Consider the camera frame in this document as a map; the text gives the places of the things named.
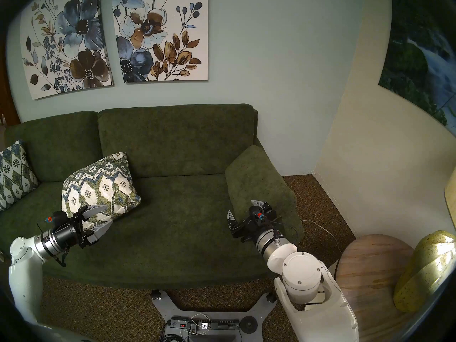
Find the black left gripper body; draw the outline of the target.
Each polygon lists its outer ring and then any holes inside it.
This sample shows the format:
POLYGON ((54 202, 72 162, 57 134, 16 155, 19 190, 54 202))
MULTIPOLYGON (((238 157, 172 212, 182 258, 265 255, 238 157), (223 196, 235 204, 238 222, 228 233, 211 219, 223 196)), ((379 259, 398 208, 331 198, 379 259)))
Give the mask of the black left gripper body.
POLYGON ((73 222, 73 216, 52 216, 51 217, 52 240, 60 246, 60 248, 70 248, 79 246, 85 248, 97 243, 99 240, 88 240, 89 230, 83 228, 82 222, 73 222))

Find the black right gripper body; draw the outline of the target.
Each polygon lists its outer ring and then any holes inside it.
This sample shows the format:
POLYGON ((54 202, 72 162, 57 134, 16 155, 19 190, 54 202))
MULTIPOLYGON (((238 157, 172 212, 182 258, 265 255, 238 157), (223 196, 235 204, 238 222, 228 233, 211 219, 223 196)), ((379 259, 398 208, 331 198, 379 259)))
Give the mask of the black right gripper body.
POLYGON ((270 206, 270 211, 262 211, 260 207, 251 206, 248 217, 241 222, 236 221, 236 227, 231 227, 233 238, 241 238, 241 242, 252 240, 257 242, 264 232, 273 231, 273 238, 278 239, 278 229, 273 221, 277 218, 276 211, 270 206))

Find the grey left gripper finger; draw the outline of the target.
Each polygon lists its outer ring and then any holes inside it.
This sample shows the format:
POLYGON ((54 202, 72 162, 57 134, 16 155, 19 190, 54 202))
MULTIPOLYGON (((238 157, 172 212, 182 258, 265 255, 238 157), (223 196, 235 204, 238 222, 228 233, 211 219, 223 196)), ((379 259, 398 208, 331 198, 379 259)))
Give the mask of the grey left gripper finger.
POLYGON ((83 206, 73 214, 73 222, 86 222, 92 216, 95 216, 96 214, 105 211, 107 207, 107 205, 83 206))
POLYGON ((94 228, 90 229, 88 240, 99 240, 111 227, 113 220, 108 222, 101 223, 100 225, 95 226, 94 228))

